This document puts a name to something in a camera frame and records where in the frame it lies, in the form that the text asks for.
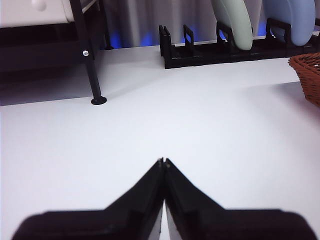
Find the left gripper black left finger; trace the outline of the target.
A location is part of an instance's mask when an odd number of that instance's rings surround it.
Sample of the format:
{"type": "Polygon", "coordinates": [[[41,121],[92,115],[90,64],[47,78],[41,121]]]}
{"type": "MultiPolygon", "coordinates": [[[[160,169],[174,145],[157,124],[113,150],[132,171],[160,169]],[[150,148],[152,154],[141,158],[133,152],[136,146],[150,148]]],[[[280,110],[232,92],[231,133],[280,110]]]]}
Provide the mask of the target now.
{"type": "Polygon", "coordinates": [[[101,210],[47,211],[27,217],[14,240],[157,240],[164,202],[160,158],[127,192],[101,210]]]}

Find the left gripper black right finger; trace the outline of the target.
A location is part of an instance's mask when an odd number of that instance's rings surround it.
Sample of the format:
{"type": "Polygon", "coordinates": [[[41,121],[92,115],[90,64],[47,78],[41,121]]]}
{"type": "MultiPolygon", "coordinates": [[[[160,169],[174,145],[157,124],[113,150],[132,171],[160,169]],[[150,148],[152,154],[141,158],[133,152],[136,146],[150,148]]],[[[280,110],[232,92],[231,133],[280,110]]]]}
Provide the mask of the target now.
{"type": "Polygon", "coordinates": [[[299,214],[281,209],[225,209],[166,159],[166,212],[173,240],[315,240],[299,214]]]}

